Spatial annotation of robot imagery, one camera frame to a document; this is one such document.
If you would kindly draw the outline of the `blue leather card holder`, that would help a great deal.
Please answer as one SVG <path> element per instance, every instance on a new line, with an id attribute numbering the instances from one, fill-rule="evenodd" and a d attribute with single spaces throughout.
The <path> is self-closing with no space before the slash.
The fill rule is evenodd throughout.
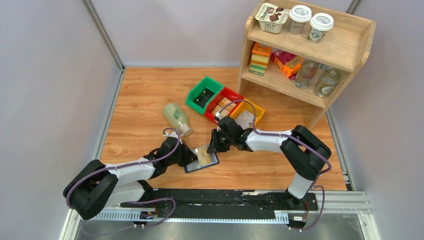
<path id="1" fill-rule="evenodd" d="M 209 145 L 203 145 L 191 149 L 191 152 L 197 157 L 197 159 L 184 167 L 184 171 L 186 174 L 199 171 L 211 166 L 215 166 L 220 163 L 217 154 L 214 152 L 208 153 L 208 148 Z"/>

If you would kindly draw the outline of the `gold credit card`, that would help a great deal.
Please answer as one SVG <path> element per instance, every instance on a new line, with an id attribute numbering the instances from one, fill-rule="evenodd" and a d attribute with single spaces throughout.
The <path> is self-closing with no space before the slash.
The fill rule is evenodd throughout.
<path id="1" fill-rule="evenodd" d="M 195 153 L 198 159 L 198 163 L 201 167 L 210 165 L 213 163 L 211 155 L 207 152 L 208 146 L 200 146 L 195 149 Z"/>

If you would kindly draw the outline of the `green liquid plastic bottle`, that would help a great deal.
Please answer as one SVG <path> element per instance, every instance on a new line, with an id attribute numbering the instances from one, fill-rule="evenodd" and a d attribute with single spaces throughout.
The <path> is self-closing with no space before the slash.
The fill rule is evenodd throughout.
<path id="1" fill-rule="evenodd" d="M 171 126 L 177 129 L 182 136 L 189 136 L 193 132 L 187 115 L 177 103 L 171 102 L 165 105 L 162 113 Z"/>

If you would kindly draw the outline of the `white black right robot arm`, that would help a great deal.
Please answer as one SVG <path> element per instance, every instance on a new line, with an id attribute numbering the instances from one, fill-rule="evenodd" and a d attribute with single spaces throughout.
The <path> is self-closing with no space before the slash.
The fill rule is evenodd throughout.
<path id="1" fill-rule="evenodd" d="M 330 164 L 331 150 L 303 125 L 287 131 L 263 131 L 255 126 L 242 128 L 233 118 L 225 116 L 211 132 L 207 153 L 224 153 L 231 147 L 283 154 L 295 170 L 285 195 L 286 205 L 294 210 L 305 203 L 305 195 L 319 175 L 331 169 L 330 166 L 324 169 Z"/>

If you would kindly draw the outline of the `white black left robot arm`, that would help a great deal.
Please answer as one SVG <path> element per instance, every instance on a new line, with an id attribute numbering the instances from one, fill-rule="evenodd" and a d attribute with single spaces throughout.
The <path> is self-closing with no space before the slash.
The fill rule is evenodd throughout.
<path id="1" fill-rule="evenodd" d="M 198 158 L 183 140 L 169 136 L 161 146 L 142 158 L 124 164 L 90 161 L 65 187 L 69 208 L 83 220 L 90 220 L 105 207 L 135 202 L 148 207 L 153 201 L 147 180 L 164 174 L 169 166 L 186 167 Z"/>

